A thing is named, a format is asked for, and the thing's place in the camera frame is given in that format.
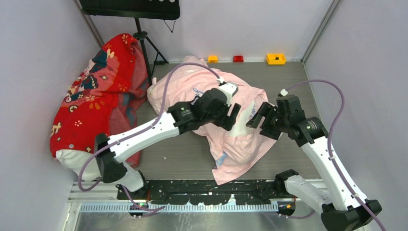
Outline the pink pillowcase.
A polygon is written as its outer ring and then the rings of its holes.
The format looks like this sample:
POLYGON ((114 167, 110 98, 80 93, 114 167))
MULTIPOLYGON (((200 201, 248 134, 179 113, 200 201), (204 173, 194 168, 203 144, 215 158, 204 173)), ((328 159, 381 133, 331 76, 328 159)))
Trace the pink pillowcase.
MULTIPOLYGON (((160 80, 153 78, 153 85, 147 90, 147 98, 156 113, 160 112, 161 107, 167 110, 177 102, 192 101, 205 91, 218 87, 216 76, 206 69, 208 65, 203 59, 186 56, 182 62, 185 65, 174 72, 169 84, 166 84, 168 76, 160 80)), ((238 92, 232 102, 241 105, 239 113, 252 100, 255 100, 257 110, 263 102, 268 101, 265 90, 250 86, 232 73, 219 69, 214 71, 225 81, 238 85, 238 92)), ((200 127, 195 133, 208 140, 210 153, 216 162, 212 173, 218 185, 242 176, 276 143, 260 135, 259 128, 254 130, 252 138, 244 139, 229 137, 229 132, 212 123, 200 127)))

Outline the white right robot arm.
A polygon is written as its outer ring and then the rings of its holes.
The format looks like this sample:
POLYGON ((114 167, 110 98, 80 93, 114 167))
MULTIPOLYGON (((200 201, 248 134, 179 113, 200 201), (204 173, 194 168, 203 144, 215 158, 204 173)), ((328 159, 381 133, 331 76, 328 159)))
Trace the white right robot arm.
POLYGON ((328 192, 305 181, 289 169, 275 176, 275 193, 293 195, 320 215, 328 231, 354 231, 369 224, 382 211, 354 183, 338 158, 329 133, 317 117, 307 118, 295 95, 279 97, 273 106, 263 102, 247 127, 260 128, 260 135, 277 140, 285 133, 312 161, 328 192))

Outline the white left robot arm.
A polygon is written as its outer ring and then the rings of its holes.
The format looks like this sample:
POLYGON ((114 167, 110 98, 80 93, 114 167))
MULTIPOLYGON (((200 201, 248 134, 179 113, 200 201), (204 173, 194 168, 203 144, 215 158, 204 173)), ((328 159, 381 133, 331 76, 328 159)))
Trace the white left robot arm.
POLYGON ((190 102, 177 102, 166 112, 137 128, 95 138, 95 151, 102 182, 121 184, 136 199, 147 195, 148 187, 141 172, 134 170, 126 160, 138 151, 159 141, 181 135, 212 123, 230 131, 241 108, 232 104, 238 86, 233 83, 207 90, 190 102))

